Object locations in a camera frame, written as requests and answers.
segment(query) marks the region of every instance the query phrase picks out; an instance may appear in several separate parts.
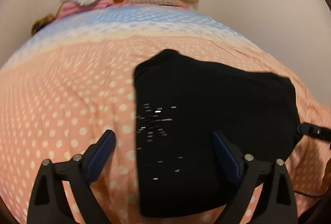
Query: black mount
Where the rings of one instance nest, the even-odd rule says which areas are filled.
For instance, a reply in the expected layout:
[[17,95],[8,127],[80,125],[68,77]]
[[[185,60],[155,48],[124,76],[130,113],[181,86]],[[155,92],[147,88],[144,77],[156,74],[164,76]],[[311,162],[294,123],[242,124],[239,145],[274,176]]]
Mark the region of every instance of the black mount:
[[[331,131],[312,124],[297,126],[298,133],[330,142]],[[42,162],[32,189],[28,224],[78,224],[69,207],[62,181],[69,181],[72,193],[86,224],[111,224],[90,189],[98,179],[116,144],[115,133],[107,130],[100,140],[71,160]],[[290,176],[284,161],[260,161],[243,154],[220,132],[213,132],[215,155],[228,180],[238,186],[215,224],[239,224],[254,189],[261,183],[262,192],[249,224],[298,224],[297,207]]]
[[229,157],[226,158],[228,160],[226,163],[218,158],[224,170],[231,170],[228,167],[229,160],[232,160],[232,166],[237,167],[237,169],[232,169],[236,170],[237,175],[240,175],[241,167],[245,167],[239,178],[240,184],[235,197],[226,205],[215,224],[239,224],[255,187],[262,182],[264,183],[262,192],[249,223],[297,224],[297,204],[284,161],[281,159],[275,160],[274,163],[259,161],[251,154],[243,155],[240,149],[231,144],[220,131],[213,132],[212,136],[213,143],[219,145],[214,146],[215,149],[220,147],[228,149]]
[[111,224],[95,199],[90,184],[96,181],[116,144],[115,133],[107,130],[84,155],[71,160],[42,162],[32,189],[28,224],[78,224],[72,215],[62,181],[69,181],[86,224]]

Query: black cable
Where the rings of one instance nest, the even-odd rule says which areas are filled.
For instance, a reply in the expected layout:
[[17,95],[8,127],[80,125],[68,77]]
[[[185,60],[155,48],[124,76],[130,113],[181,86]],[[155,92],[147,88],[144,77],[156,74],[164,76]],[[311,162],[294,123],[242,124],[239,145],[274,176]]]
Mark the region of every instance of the black cable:
[[313,198],[313,199],[320,199],[320,198],[323,198],[325,196],[325,194],[322,194],[322,195],[310,195],[310,194],[303,193],[303,192],[298,191],[298,190],[295,190],[294,192],[297,193],[297,194],[300,194],[302,196],[306,196],[308,198]]

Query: black cloth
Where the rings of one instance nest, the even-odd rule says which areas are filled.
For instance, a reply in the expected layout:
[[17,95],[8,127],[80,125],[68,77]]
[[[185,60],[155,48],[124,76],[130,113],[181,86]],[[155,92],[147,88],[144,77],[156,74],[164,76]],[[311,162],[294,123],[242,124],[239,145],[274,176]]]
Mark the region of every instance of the black cloth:
[[164,50],[138,65],[136,147],[140,210],[176,217],[226,204],[236,192],[220,168],[211,132],[261,161],[286,160],[301,139],[288,78],[245,72]]

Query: black metal bracket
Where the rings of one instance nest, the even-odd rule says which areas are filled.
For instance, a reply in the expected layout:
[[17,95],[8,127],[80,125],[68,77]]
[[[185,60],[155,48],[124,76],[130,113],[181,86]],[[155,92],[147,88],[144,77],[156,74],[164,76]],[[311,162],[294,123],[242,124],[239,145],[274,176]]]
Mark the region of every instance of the black metal bracket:
[[66,162],[42,162],[32,189],[28,224],[77,224],[68,204],[62,181],[69,181],[77,206],[86,224],[111,224],[95,199],[90,183],[96,181],[115,149],[116,138],[107,130],[84,155]]
[[[231,154],[232,163],[235,167],[240,167],[242,162],[245,165],[245,171],[240,179],[238,191],[231,202],[229,202],[215,224],[239,224],[247,210],[255,187],[263,182],[262,192],[253,213],[250,224],[297,224],[297,205],[295,202],[294,191],[290,176],[284,164],[284,161],[277,159],[274,163],[259,161],[251,154],[243,155],[235,145],[229,143],[221,132],[214,132],[214,143],[220,143],[223,146],[214,146],[214,149],[227,147]],[[228,171],[239,171],[240,169],[226,168]]]

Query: white polka dot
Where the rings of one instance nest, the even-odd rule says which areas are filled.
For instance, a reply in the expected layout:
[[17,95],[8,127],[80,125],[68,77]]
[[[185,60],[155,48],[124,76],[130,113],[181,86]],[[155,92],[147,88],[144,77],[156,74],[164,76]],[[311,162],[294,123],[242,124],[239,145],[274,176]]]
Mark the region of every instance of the white polka dot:
[[128,95],[127,95],[127,98],[128,98],[129,100],[133,100],[133,99],[134,99],[134,94],[133,94],[133,93],[128,94]]
[[112,180],[112,181],[110,181],[110,189],[111,190],[119,190],[120,185],[116,181]]
[[129,172],[124,165],[120,165],[119,167],[117,167],[117,170],[120,175],[126,175]]
[[105,131],[107,131],[107,130],[111,130],[111,129],[112,129],[111,126],[106,125],[106,126],[103,127],[102,131],[105,132]]
[[211,216],[210,215],[204,215],[202,217],[202,221],[205,222],[205,223],[208,223],[211,221]]
[[90,139],[90,145],[95,144],[98,141],[98,138]]
[[134,161],[136,159],[136,152],[133,150],[130,150],[126,153],[126,157],[131,160]]
[[103,124],[103,119],[102,118],[97,119],[97,124],[101,126]]
[[56,141],[56,147],[60,148],[62,146],[62,140],[57,140]]
[[70,160],[70,153],[69,153],[69,151],[66,151],[64,153],[64,157],[66,158],[66,160]]
[[246,216],[250,216],[252,214],[252,211],[250,210],[250,209],[248,209],[247,211],[246,211]]
[[71,124],[72,124],[73,126],[77,125],[77,123],[78,123],[78,119],[77,119],[77,118],[73,118],[73,119],[71,120]]
[[49,136],[50,136],[50,137],[54,137],[54,136],[55,136],[55,130],[51,130],[51,131],[49,132]]
[[121,110],[121,111],[126,111],[126,110],[127,110],[127,105],[124,104],[124,103],[121,104],[121,105],[120,105],[120,110]]
[[77,147],[77,146],[78,146],[78,141],[77,141],[77,139],[73,139],[73,140],[71,140],[70,145],[71,145],[72,147]]
[[132,132],[132,126],[131,125],[124,125],[122,127],[122,131],[125,133],[125,134],[128,134],[130,132]]
[[87,134],[87,128],[85,128],[85,127],[80,128],[80,130],[79,130],[79,134],[80,134],[80,135],[85,135],[85,134]]
[[78,208],[77,204],[73,204],[72,209],[73,209],[74,212],[79,213],[79,208]]
[[53,150],[49,151],[48,156],[50,159],[54,159],[54,151]]
[[123,88],[123,87],[119,88],[118,93],[122,94],[123,92],[125,92],[125,88]]
[[117,97],[110,97],[109,100],[113,103],[117,102]]
[[95,107],[93,107],[93,106],[90,107],[90,112],[91,112],[91,113],[94,113],[94,112],[96,112],[96,111],[97,111],[97,109],[96,109]]
[[119,210],[119,216],[120,218],[127,219],[128,213],[124,209],[121,209]]

